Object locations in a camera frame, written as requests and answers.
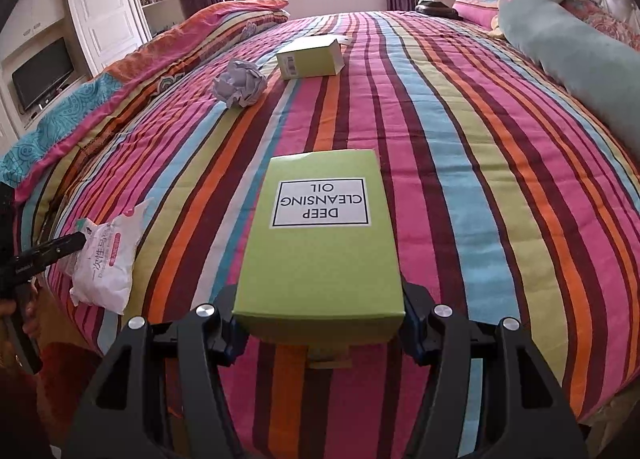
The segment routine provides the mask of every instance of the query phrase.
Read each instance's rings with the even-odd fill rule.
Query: colorful striped blanket
[[[133,315],[176,319],[237,281],[272,156],[368,148],[380,159],[408,281],[472,319],[523,320],[579,417],[633,378],[640,184],[603,124],[507,44],[465,23],[367,12],[259,32],[283,15],[252,13],[224,19],[238,36],[258,25],[233,46],[209,29],[211,40],[168,42],[161,66],[148,69],[140,55],[138,68],[107,69],[98,83],[109,89],[70,126],[71,141],[17,173],[25,247],[71,232],[78,218],[105,222],[153,199],[124,317],[74,308],[69,279],[57,265],[47,271],[96,349],[106,351]],[[340,74],[283,81],[277,49],[325,33],[353,38]],[[268,78],[244,110],[225,110],[210,92],[232,58],[256,62]],[[252,339],[221,371],[243,445],[286,459],[401,457],[427,371],[397,341],[353,348],[351,357],[350,369],[310,370],[304,349]],[[473,448],[479,414],[481,364],[472,370],[461,452]]]

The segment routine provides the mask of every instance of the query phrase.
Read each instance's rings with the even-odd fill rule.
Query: white plastic package
[[[150,200],[115,217],[106,224],[83,219],[79,231],[86,236],[84,248],[68,261],[63,271],[71,275],[69,292],[74,305],[98,305],[123,314],[131,293],[133,262],[142,238],[143,216]]]

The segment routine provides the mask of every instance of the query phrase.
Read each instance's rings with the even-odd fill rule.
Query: small green box
[[[276,53],[283,80],[332,76],[344,67],[336,35],[301,36]]]
[[[404,317],[402,285],[372,150],[271,159],[234,315],[270,343],[339,347],[394,336]]]

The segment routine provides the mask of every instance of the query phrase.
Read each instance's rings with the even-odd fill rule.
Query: television
[[[58,38],[16,69],[12,79],[24,111],[56,89],[73,71],[64,38]]]

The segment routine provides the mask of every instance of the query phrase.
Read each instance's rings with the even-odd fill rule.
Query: shelf
[[[145,4],[144,6],[142,6],[142,9],[145,9],[145,7],[151,7],[151,6],[155,6],[156,4],[160,4],[161,2],[164,2],[165,0],[158,0],[157,2],[152,2],[151,4]]]

